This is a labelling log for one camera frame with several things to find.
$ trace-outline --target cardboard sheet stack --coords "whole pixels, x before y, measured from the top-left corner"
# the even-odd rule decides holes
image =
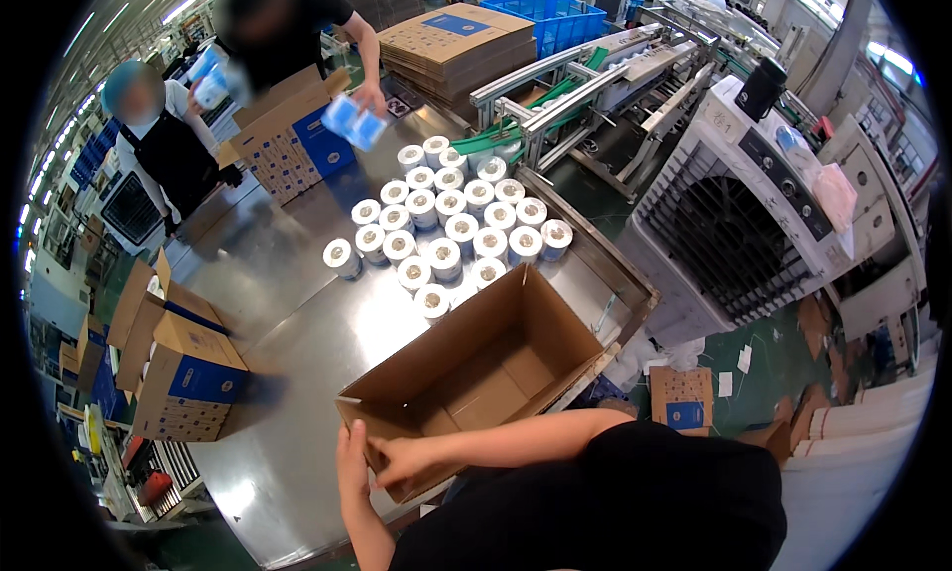
[[[431,100],[470,119],[470,92],[535,62],[533,23],[453,4],[380,32],[384,66]]]

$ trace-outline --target white paper roll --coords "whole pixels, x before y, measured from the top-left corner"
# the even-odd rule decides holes
[[[436,227],[436,197],[429,189],[413,191],[407,196],[407,211],[411,212],[417,232],[427,232]]]
[[[541,234],[530,226],[519,226],[509,233],[509,266],[534,263],[541,251]]]
[[[371,264],[376,266],[390,265],[387,255],[384,255],[384,239],[387,232],[379,223],[369,223],[357,230],[354,236],[354,244],[357,250],[366,256]]]
[[[376,223],[378,218],[380,218],[380,202],[374,198],[358,201],[351,209],[351,220],[358,226]]]
[[[516,227],[516,208],[505,201],[496,201],[486,206],[482,218],[485,225],[499,228],[508,236]]]
[[[509,242],[506,234],[498,228],[480,228],[473,237],[473,253],[477,256],[499,258],[506,255]]]
[[[470,181],[463,194],[467,197],[467,211],[477,220],[482,220],[482,211],[496,198],[496,189],[486,181]]]
[[[541,228],[548,216],[548,208],[534,196],[527,196],[516,203],[516,223],[520,226],[530,226],[536,230]]]
[[[493,156],[479,162],[476,177],[481,181],[496,184],[506,177],[506,160]]]
[[[410,172],[407,172],[407,186],[411,187],[411,191],[418,191],[420,189],[432,191],[435,178],[436,176],[432,168],[429,166],[418,166],[413,168]]]
[[[443,153],[440,154],[440,167],[456,168],[463,173],[463,176],[466,176],[470,173],[470,166],[467,163],[467,157],[461,156],[460,152],[456,151],[452,147],[447,147],[443,150]]]
[[[380,210],[380,225],[387,233],[397,230],[406,230],[416,234],[416,227],[411,220],[411,212],[403,205],[388,205]]]
[[[466,177],[460,172],[459,168],[440,168],[436,171],[436,178],[433,185],[437,191],[462,191]]]
[[[433,271],[426,259],[410,255],[397,267],[397,279],[404,290],[415,294],[417,290],[433,281]]]
[[[572,228],[563,220],[548,220],[541,225],[542,260],[559,260],[572,243]]]
[[[344,239],[334,239],[324,247],[324,263],[339,278],[354,279],[360,274],[361,260],[357,251]]]
[[[407,257],[416,254],[416,241],[410,232],[397,230],[387,234],[384,240],[384,255],[394,267],[400,267]]]
[[[426,154],[419,145],[408,145],[397,153],[397,161],[404,172],[410,172],[426,160]]]
[[[460,254],[473,256],[473,238],[479,230],[479,221],[470,214],[457,214],[446,220],[446,237],[460,246]]]
[[[450,239],[430,241],[424,256],[437,281],[444,283],[456,281],[463,273],[463,256],[460,254],[460,246]]]
[[[484,256],[476,259],[473,263],[473,280],[476,282],[476,288],[482,290],[496,279],[506,275],[506,266],[502,261],[493,256]]]
[[[422,152],[426,156],[426,165],[433,170],[439,170],[440,154],[449,147],[449,139],[442,135],[432,136],[422,143]]]
[[[411,187],[406,182],[390,181],[380,189],[380,200],[384,205],[402,205],[410,194]]]
[[[428,283],[417,290],[413,303],[426,322],[434,324],[449,312],[449,293],[438,283]]]
[[[515,205],[526,197],[526,187],[516,179],[502,179],[496,183],[496,201]]]

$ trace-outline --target stainless steel table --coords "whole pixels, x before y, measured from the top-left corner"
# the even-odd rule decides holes
[[[299,563],[347,539],[334,469],[340,419],[333,398],[426,324],[393,268],[364,262],[363,274],[345,281],[322,254],[336,237],[352,242],[357,200],[379,196],[384,183],[402,176],[397,151],[436,134],[459,138],[462,131],[425,106],[389,127],[372,154],[360,154],[349,170],[284,207],[248,176],[189,219],[182,228],[188,244],[167,249],[173,279],[215,305],[253,371],[219,441],[189,449],[223,516],[264,568]],[[540,271],[609,345],[632,314],[586,265],[590,252],[569,251]],[[471,292],[469,284],[457,283],[454,292]],[[383,492],[372,500],[385,520],[413,506],[398,507]]]

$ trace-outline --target worker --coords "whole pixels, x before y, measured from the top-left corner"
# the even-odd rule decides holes
[[[233,165],[219,170],[219,144],[202,118],[188,112],[182,83],[162,81],[154,67],[126,61],[106,79],[102,102],[122,123],[115,145],[119,166],[139,177],[162,215],[166,236],[173,237],[178,227],[166,196],[184,220],[219,182],[241,184]]]
[[[367,444],[388,461],[374,487],[411,487],[440,466],[480,467],[394,542],[370,504]],[[639,550],[675,566],[721,557],[731,568],[768,569],[786,537],[779,466],[766,449],[684,436],[613,409],[392,441],[367,437],[363,421],[342,424],[337,476],[363,571],[617,571],[638,566]]]
[[[215,43],[229,55],[226,73],[232,98],[248,106],[254,97],[308,65],[317,65],[321,77],[327,78],[320,36],[331,23],[357,41],[364,79],[353,100],[382,116],[387,102],[380,89],[380,42],[347,0],[217,0],[212,24]],[[192,97],[189,100],[192,110],[200,113],[201,106]]]

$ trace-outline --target black t-shirt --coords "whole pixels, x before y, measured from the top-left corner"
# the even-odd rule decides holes
[[[731,569],[768,569],[786,537],[767,450],[654,422],[610,428],[571,461],[470,483],[399,538],[391,571],[618,571],[640,551],[652,566],[722,557]]]

